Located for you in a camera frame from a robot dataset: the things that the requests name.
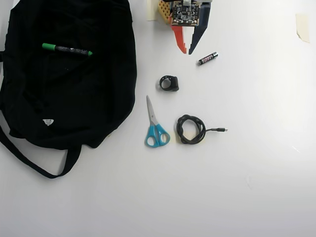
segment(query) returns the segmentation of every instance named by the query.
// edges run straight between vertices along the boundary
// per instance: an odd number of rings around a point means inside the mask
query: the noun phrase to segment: cable connector
[[[227,132],[228,129],[223,128],[223,127],[219,127],[219,128],[211,128],[209,129],[209,131],[215,131],[215,132]]]

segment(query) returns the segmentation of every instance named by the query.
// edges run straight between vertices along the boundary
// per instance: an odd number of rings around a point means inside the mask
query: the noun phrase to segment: coiled cable
[[[183,126],[184,122],[187,121],[187,120],[193,121],[196,124],[197,128],[198,128],[198,135],[196,135],[195,138],[193,138],[192,140],[189,140],[188,138],[186,138],[183,135],[183,128],[182,128],[182,126]],[[206,132],[209,132],[209,131],[226,132],[228,130],[225,129],[225,128],[206,129],[204,122],[202,120],[200,120],[199,118],[195,117],[195,116],[183,115],[182,117],[180,117],[178,119],[177,133],[178,133],[178,135],[179,135],[179,137],[181,139],[181,142],[183,144],[190,144],[190,145],[197,144],[197,143],[201,142],[204,139]]]

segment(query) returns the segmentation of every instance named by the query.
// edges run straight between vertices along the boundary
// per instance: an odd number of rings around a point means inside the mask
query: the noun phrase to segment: black ring
[[[168,79],[170,81],[170,86],[167,88],[162,87],[164,80]],[[160,79],[160,87],[165,91],[177,91],[179,90],[178,78],[173,76],[164,76]]]

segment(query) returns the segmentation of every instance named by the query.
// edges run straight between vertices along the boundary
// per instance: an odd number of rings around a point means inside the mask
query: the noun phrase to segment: battery
[[[217,58],[217,57],[218,57],[218,53],[214,52],[214,53],[212,53],[212,54],[200,59],[198,61],[198,64],[202,65],[202,64],[207,63],[207,62],[209,62],[209,61],[211,61],[211,60],[213,60],[214,58]]]

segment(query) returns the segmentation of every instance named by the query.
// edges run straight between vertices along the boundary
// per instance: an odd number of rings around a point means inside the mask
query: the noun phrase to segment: backpack strap
[[[31,162],[29,159],[27,159],[17,148],[16,146],[8,139],[8,137],[3,132],[1,126],[0,126],[0,142],[8,148],[9,151],[11,151],[20,161],[22,161],[24,164],[28,165],[32,169],[36,170],[38,173],[42,174],[43,176],[49,178],[49,179],[55,179],[61,176],[64,176],[67,174],[76,164],[80,153],[81,153],[81,146],[69,149],[67,152],[66,157],[66,163],[65,168],[59,175],[53,175],[48,173],[46,170],[43,170],[33,162]]]

